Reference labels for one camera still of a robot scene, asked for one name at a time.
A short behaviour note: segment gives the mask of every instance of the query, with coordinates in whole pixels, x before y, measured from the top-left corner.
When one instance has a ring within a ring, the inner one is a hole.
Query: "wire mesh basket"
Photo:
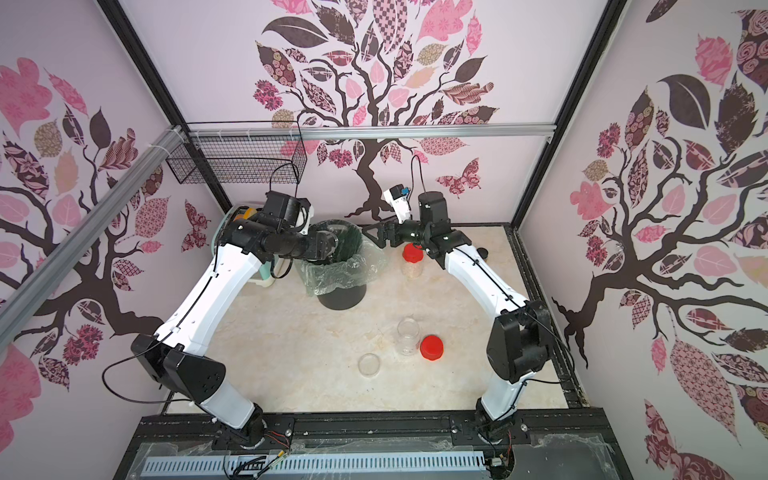
[[[222,184],[298,184],[306,166],[306,150],[298,123],[247,123],[266,125],[249,130],[192,131],[190,142],[205,156]],[[270,127],[275,127],[274,134],[269,132]],[[167,163],[180,184],[205,183],[204,175],[184,144],[170,153]]]

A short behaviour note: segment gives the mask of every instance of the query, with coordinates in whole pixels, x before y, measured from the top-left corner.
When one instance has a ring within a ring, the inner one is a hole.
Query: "tree mural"
[[[663,78],[669,113],[646,90],[623,130],[614,123],[600,133],[600,158],[585,168],[588,181],[571,194],[587,221],[578,235],[598,270],[580,310],[553,301],[568,323],[564,334],[575,337],[586,361],[584,331],[606,292],[623,291],[618,307],[631,309],[633,328],[647,319],[654,326],[650,358],[658,371],[669,362],[683,391],[736,438],[733,387],[768,438],[766,389],[751,384],[768,384],[768,371],[742,354],[768,347],[768,330],[732,329],[710,310],[736,306],[768,313],[759,297],[739,291],[744,277],[768,287],[768,257],[762,254],[768,212],[746,213],[768,200],[768,118],[757,123],[755,102],[768,88],[768,11],[737,14],[743,31],[736,69],[727,42],[700,38],[699,76],[712,88],[688,74]],[[712,346],[732,350],[706,353]],[[739,382],[726,380],[724,372]]]
[[[458,0],[455,5],[453,0],[411,0],[418,5],[408,5],[406,0],[346,0],[344,6],[337,0],[319,0],[311,3],[313,9],[306,0],[273,3],[290,14],[311,15],[313,20],[287,16],[265,27],[265,34],[280,35],[290,48],[257,42],[261,63],[279,87],[259,81],[253,97],[275,111],[274,126],[292,121],[294,114],[302,125],[316,127],[483,124],[497,110],[477,105],[493,84],[471,82],[485,60],[472,57],[482,38],[477,16],[466,22],[466,29],[462,20],[472,9],[472,0]],[[420,27],[409,30],[413,24]],[[460,38],[449,41],[450,35],[458,34]],[[414,55],[422,38],[438,42],[423,45]],[[281,108],[289,99],[299,105],[297,111]],[[448,111],[452,109],[446,103],[477,106]],[[368,198],[347,217],[370,212],[374,220],[381,220],[380,212],[392,208],[382,199],[373,161],[402,162],[406,151],[426,164],[428,155],[445,155],[465,146],[454,137],[413,142],[384,138],[307,141],[305,145],[308,154],[317,152],[320,164],[328,160],[343,168],[357,162],[355,172],[366,185]],[[443,176],[438,182],[456,195],[479,187],[478,162],[472,165],[462,176]]]
[[[0,111],[14,130],[3,132],[6,170],[4,184],[0,185],[0,229],[5,234],[0,242],[0,282],[12,289],[18,289],[65,235],[91,212],[98,202],[98,191],[117,183],[109,172],[128,169],[138,155],[133,129],[128,128],[124,136],[113,140],[101,110],[89,117],[78,91],[67,81],[50,73],[48,76],[64,101],[58,118],[50,121],[52,113],[45,107],[51,102],[52,93],[38,84],[36,63],[19,58],[18,73],[0,67]],[[26,121],[40,120],[45,123],[35,130],[34,145],[22,146],[21,141],[8,137],[18,136]],[[131,291],[129,277],[143,271],[129,259],[162,247],[152,240],[167,216],[168,198],[152,198],[162,180],[163,170],[158,167],[75,264],[75,285],[55,292],[43,303],[36,315],[52,315],[51,322],[25,329],[15,337],[39,336],[30,357],[39,357],[38,370],[48,381],[69,390],[69,369],[96,357],[107,324],[114,335],[153,333],[162,324],[155,316],[122,311],[117,292]],[[128,235],[130,223],[134,224],[134,232]],[[123,243],[131,237],[137,239]],[[15,275],[18,268],[13,268],[18,264],[24,267],[21,276]],[[85,324],[71,329],[73,322],[82,322],[79,317],[73,319],[74,314],[83,317]],[[53,354],[59,343],[64,343],[60,359]]]

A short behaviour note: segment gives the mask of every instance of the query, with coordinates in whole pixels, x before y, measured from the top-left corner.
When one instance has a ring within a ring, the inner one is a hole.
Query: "red cap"
[[[407,243],[406,248],[402,250],[402,258],[406,259],[406,262],[418,263],[424,260],[424,252],[413,243]]]
[[[419,350],[427,360],[437,360],[442,356],[442,340],[437,335],[427,335],[422,340]]]

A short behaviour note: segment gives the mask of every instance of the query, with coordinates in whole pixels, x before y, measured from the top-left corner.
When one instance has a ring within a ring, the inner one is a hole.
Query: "beige floor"
[[[502,227],[461,228],[488,265],[525,293]],[[227,366],[227,377],[265,412],[474,409],[494,375],[485,358],[492,321],[453,276],[425,258],[424,273],[400,272],[402,248],[387,248],[389,268],[368,285],[360,304],[335,312],[306,295],[292,271],[271,287],[247,284],[216,331],[207,356]],[[398,321],[413,316],[422,334],[436,334],[445,354],[435,362],[395,352]],[[375,353],[381,369],[361,376],[357,360]],[[537,379],[556,381],[551,362]],[[523,409],[567,408],[557,385],[531,382]],[[169,412],[197,411],[183,402]]]

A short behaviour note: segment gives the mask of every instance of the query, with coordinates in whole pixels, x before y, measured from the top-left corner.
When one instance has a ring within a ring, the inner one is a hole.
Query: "clear plastic bag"
[[[353,223],[344,220],[328,220],[316,223],[311,230],[331,230],[329,226],[346,225],[350,228],[359,228]],[[299,275],[304,282],[308,295],[324,295],[337,288],[352,288],[361,286],[375,280],[387,266],[387,257],[367,237],[362,237],[362,243],[357,253],[347,261],[319,265],[316,263],[297,260]]]

